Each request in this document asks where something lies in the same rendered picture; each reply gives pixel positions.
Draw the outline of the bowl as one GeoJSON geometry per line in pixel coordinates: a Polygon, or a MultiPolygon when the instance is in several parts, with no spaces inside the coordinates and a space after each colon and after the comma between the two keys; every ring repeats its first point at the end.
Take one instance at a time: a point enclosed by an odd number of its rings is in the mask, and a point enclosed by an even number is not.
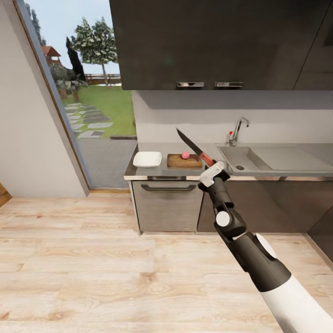
{"type": "Polygon", "coordinates": [[[133,165],[138,168],[156,168],[161,163],[160,152],[138,152],[133,165]]]}

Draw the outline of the vidalia onion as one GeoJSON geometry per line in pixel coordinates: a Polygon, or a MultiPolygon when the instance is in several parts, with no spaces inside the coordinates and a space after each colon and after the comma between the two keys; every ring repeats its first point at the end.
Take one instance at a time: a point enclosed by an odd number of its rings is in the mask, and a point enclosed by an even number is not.
{"type": "Polygon", "coordinates": [[[189,157],[190,157],[190,154],[187,152],[187,151],[185,151],[185,152],[183,152],[182,153],[182,156],[181,156],[183,159],[188,159],[189,157]]]}

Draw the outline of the parer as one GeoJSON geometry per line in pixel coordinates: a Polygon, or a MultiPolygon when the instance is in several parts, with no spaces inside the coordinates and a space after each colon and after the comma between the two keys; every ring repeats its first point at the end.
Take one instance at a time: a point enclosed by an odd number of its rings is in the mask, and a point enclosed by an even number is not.
{"type": "Polygon", "coordinates": [[[189,147],[191,147],[195,151],[195,153],[198,154],[198,157],[201,157],[201,159],[203,159],[207,163],[209,167],[215,164],[215,162],[204,151],[202,151],[194,142],[192,142],[191,139],[189,139],[185,134],[183,134],[179,130],[178,134],[180,135],[182,140],[185,141],[185,143],[189,147]]]}

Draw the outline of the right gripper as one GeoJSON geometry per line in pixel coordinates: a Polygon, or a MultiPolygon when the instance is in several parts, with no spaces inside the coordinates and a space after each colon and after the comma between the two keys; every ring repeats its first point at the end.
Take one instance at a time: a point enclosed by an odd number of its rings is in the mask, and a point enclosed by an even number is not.
{"type": "Polygon", "coordinates": [[[204,192],[207,192],[210,196],[210,198],[219,193],[219,192],[228,192],[227,189],[226,189],[226,186],[224,184],[224,182],[226,180],[230,179],[230,176],[229,174],[222,169],[222,172],[217,174],[216,176],[213,177],[213,181],[214,181],[214,184],[209,186],[209,187],[206,187],[201,181],[200,181],[200,185],[197,185],[197,187],[204,191],[204,192]]]}

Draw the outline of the cutting board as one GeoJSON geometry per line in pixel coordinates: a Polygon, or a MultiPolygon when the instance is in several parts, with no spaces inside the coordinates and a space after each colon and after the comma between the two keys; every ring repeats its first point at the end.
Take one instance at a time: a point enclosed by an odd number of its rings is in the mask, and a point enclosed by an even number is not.
{"type": "Polygon", "coordinates": [[[183,159],[182,154],[168,154],[168,167],[203,167],[201,157],[198,154],[190,154],[188,159],[183,159]]]}

